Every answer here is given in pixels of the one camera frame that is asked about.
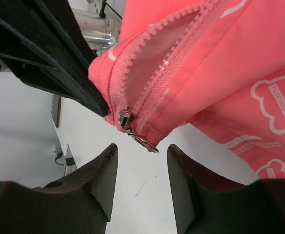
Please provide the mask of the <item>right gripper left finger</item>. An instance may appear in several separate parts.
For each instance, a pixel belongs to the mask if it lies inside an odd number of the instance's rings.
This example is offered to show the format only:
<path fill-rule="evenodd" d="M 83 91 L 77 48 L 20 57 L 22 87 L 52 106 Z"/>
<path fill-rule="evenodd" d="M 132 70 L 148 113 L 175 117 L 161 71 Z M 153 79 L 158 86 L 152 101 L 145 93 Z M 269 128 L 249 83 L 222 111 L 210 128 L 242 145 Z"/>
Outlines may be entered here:
<path fill-rule="evenodd" d="M 118 148 L 45 187 L 0 182 L 0 234 L 103 234 L 111 220 Z"/>

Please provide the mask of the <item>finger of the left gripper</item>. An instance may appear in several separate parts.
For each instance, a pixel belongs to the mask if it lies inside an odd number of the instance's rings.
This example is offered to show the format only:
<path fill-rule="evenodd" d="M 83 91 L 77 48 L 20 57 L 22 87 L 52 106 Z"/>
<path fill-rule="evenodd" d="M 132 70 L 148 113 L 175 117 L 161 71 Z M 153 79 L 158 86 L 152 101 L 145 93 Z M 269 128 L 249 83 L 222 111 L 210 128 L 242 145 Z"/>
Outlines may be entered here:
<path fill-rule="evenodd" d="M 69 49 L 71 55 L 88 70 L 96 55 L 84 39 L 67 0 L 36 0 L 35 5 L 43 20 L 57 38 Z"/>

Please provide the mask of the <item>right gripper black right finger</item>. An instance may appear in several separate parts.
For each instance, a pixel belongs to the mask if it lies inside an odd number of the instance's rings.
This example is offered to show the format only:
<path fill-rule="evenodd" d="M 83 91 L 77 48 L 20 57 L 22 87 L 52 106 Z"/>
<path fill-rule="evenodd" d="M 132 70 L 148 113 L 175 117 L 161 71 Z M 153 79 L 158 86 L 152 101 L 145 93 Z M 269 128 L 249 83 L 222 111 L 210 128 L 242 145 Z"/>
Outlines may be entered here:
<path fill-rule="evenodd" d="M 243 185 L 197 163 L 176 145 L 167 165 L 180 234 L 285 234 L 285 179 Z"/>

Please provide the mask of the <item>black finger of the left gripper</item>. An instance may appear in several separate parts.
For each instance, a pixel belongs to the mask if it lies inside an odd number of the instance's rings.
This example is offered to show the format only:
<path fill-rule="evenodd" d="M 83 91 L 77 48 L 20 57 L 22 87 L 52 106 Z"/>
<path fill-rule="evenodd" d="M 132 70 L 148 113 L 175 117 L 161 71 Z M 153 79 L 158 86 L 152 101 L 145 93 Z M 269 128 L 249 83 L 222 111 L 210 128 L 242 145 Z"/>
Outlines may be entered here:
<path fill-rule="evenodd" d="M 24 84 L 72 99 L 99 116 L 109 107 L 43 20 L 35 0 L 0 0 L 0 59 Z"/>

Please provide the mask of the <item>pink patterned jacket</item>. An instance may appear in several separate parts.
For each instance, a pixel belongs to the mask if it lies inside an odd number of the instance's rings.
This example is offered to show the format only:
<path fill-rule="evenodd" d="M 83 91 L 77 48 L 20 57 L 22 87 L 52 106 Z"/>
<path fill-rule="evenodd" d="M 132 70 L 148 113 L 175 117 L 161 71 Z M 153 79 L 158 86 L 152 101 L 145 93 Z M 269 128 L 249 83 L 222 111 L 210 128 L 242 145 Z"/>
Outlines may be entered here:
<path fill-rule="evenodd" d="M 130 0 L 88 77 L 105 120 L 148 151 L 189 123 L 285 179 L 285 0 Z"/>

